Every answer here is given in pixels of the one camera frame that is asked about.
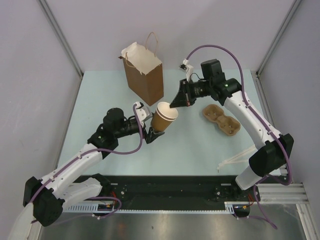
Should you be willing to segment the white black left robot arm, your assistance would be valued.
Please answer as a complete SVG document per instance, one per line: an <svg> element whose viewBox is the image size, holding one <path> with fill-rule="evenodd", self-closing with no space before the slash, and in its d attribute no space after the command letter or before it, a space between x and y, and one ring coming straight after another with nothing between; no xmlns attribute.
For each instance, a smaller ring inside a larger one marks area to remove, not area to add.
<svg viewBox="0 0 320 240"><path fill-rule="evenodd" d="M136 153L143 142L150 144L163 135L164 131L156 127L157 117L157 112L151 112L141 102L133 105L133 115L128 118L120 108L109 109L103 122L74 157L42 178L33 176L26 181L23 206L32 206L34 220L47 227L72 205L90 198L109 198L110 182L100 174L81 183L73 182L109 154L121 155L116 151L120 138L139 135L138 147L124 152L124 155L130 155Z"/></svg>

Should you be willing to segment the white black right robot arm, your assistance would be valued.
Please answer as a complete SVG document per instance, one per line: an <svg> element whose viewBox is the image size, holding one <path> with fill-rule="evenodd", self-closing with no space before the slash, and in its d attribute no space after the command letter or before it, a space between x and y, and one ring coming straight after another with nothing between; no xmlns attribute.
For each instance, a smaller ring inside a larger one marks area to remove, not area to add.
<svg viewBox="0 0 320 240"><path fill-rule="evenodd" d="M231 196L242 201L248 196L249 188L272 171L288 165L294 139L290 134L283 135L257 111L238 80L226 79L217 59L204 61L200 66L203 78L192 81L193 67L189 60L183 60L179 67L186 72L186 78L180 80L179 90L169 106L190 107L198 98L210 96L245 128L257 151L249 158L249 166L235 178L236 185L230 188Z"/></svg>

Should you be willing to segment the brown paper cup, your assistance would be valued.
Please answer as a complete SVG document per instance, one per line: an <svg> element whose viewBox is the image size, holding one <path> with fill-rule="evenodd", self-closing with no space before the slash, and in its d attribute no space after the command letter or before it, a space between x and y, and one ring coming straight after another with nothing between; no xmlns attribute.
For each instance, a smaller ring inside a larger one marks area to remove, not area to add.
<svg viewBox="0 0 320 240"><path fill-rule="evenodd" d="M168 102L159 102L151 120L151 127L157 132L164 132L166 128L178 118L178 110L170 108Z"/></svg>

